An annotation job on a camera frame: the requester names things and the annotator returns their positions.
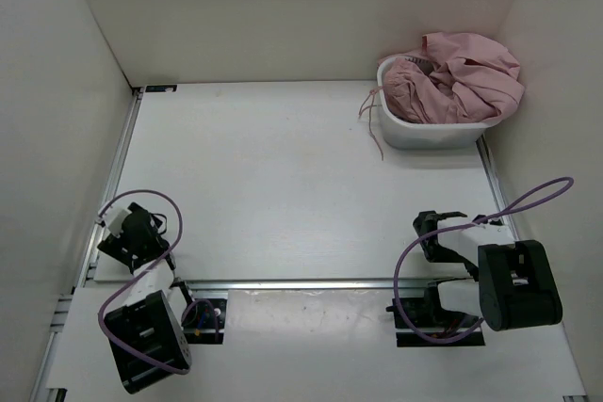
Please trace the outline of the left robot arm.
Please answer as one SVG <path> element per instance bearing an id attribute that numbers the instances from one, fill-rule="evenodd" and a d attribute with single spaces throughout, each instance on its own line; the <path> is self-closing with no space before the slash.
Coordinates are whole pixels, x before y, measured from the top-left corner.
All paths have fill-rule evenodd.
<path id="1" fill-rule="evenodd" d="M 103 314 L 104 331 L 134 351 L 111 343 L 123 388 L 136 394 L 192 364 L 183 327 L 194 322 L 198 305 L 176 277 L 176 263 L 163 237 L 167 218 L 132 202 L 109 217 L 108 235 L 98 246 L 128 267 L 136 282 L 117 307 Z"/>

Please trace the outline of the pink trousers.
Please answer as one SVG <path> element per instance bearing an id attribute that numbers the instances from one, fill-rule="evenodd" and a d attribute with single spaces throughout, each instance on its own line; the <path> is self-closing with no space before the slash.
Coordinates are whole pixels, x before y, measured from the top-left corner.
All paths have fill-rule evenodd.
<path id="1" fill-rule="evenodd" d="M 429 33 L 419 48 L 379 62 L 377 86 L 358 114 L 379 118 L 382 89 L 392 113 L 410 123 L 504 121 L 525 92 L 519 74 L 519 61 L 495 40 L 475 33 Z M 386 143 L 382 130 L 371 137 L 377 145 Z"/>

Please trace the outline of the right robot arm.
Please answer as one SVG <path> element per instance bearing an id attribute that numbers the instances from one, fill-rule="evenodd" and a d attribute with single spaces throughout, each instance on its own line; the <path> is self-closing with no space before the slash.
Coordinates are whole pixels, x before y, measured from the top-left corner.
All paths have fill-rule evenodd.
<path id="1" fill-rule="evenodd" d="M 562 301 L 544 246 L 536 240 L 514 241 L 499 219 L 477 216 L 470 227 L 461 212 L 423 211 L 413 221 L 431 264 L 462 265 L 466 278 L 432 281 L 424 291 L 423 314 L 434 326 L 449 321 L 483 319 L 494 331 L 518 330 L 562 321 Z"/>

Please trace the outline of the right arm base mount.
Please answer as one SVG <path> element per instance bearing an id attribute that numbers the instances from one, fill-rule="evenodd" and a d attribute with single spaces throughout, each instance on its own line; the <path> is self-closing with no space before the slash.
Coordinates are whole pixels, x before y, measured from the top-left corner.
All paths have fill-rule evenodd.
<path id="1" fill-rule="evenodd" d="M 426 288 L 420 297 L 402 297 L 399 301 L 411 322 L 433 339 L 454 338 L 472 327 L 478 320 L 474 315 L 444 310 L 434 286 Z M 397 348 L 435 346 L 421 339 L 408 328 L 399 314 L 394 299 L 385 311 L 392 314 L 394 318 Z"/>

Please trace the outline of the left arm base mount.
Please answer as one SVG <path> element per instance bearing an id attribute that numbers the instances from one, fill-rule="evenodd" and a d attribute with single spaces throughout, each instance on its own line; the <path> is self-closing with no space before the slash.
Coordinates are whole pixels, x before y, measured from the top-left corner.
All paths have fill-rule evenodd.
<path id="1" fill-rule="evenodd" d="M 225 293 L 191 294 L 181 327 L 190 345 L 221 345 L 224 340 L 228 298 Z"/>

